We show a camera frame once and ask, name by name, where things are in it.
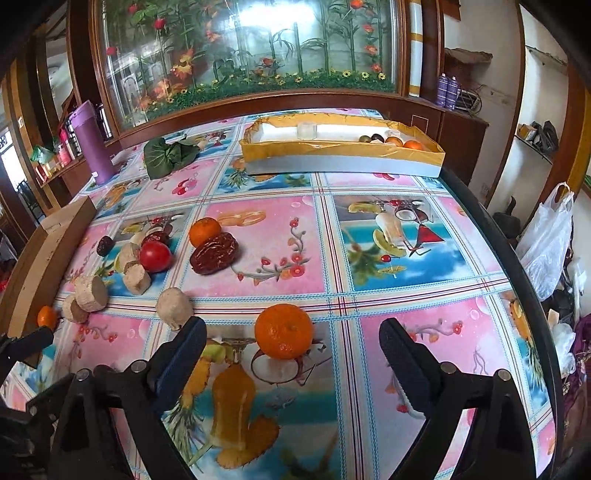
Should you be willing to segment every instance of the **fruit print tablecloth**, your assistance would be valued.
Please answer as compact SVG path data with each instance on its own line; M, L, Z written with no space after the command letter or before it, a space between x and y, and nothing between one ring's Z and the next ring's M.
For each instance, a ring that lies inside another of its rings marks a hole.
M388 478L423 422L399 395L378 344L379 324L390 316L440 361L465 372L512 373L541 472L555 428L537 353L509 281L461 205L437 179L251 177L238 141L255 118L167 136L207 145L196 162L160 180L146 176L143 145L130 148L115 159L119 173L108 185L91 181L80 192L98 212L56 306L77 276L91 273L108 285L109 305L86 325L62 321L39 368L17 365L11 372L1 391L7 403L23 409L80 368L124 369L149 358L174 335L154 306L162 289L176 286L192 298L209 340L163 422L200 479ZM207 277L189 266L189 227L204 216L218 219L241 247L232 268ZM176 262L152 277L144 295L131 296L116 255L134 233L158 224L171 232ZM104 259L95 252L103 235L117 242ZM314 320L310 351L291 362L269 359L254 340L257 314L278 302L299 305ZM215 389L236 400L215 401ZM116 421L132 470L147 479L122 418ZM228 418L233 424L221 425ZM466 412L438 478L452 474L471 420Z

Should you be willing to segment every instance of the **glass cabinet door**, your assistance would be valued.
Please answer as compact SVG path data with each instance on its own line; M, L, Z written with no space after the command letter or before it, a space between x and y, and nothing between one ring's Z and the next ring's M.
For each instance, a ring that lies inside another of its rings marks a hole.
M389 0L99 0L107 90L126 130L246 93L394 91Z

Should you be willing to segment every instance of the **purple thermos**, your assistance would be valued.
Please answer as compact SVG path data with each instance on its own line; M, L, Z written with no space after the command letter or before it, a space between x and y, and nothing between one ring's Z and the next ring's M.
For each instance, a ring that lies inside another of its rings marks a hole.
M447 96L447 84L449 83L445 73L442 73L437 79L437 100L435 104L438 106L445 106L445 98Z
M90 100L85 101L70 115L70 121L96 184L106 183L115 175L115 168L100 134L95 108Z
M448 110L456 109L456 100L459 89L460 84L457 82L455 77L452 77L447 83L447 95L445 97L445 108Z

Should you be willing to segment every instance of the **wall shelf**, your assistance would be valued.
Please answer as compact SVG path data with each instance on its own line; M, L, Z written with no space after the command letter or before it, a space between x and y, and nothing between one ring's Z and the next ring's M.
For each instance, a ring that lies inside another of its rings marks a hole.
M528 147L530 147L534 152L536 152L540 157L542 157L544 160L546 160L546 162L548 162L550 165L552 165L552 157L550 157L549 155L542 153L541 151L539 151L532 142L528 142L526 140L523 140L523 138L521 138L519 135L515 134L514 137L521 141L523 144L527 145Z
M526 45L525 48L529 50L529 52L537 58L542 65L547 65L548 67L553 68L554 70L562 73L562 75L567 75L567 63L564 60L560 60L557 57L554 57L550 53L546 53L545 51L538 50L535 47L530 47Z

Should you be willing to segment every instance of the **black bag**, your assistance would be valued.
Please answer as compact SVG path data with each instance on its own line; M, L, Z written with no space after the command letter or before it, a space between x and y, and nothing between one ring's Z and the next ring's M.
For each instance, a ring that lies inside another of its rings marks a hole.
M549 154L558 150L558 135L550 120L547 120L543 127L538 122L532 122L531 126L536 130L531 142L539 152Z

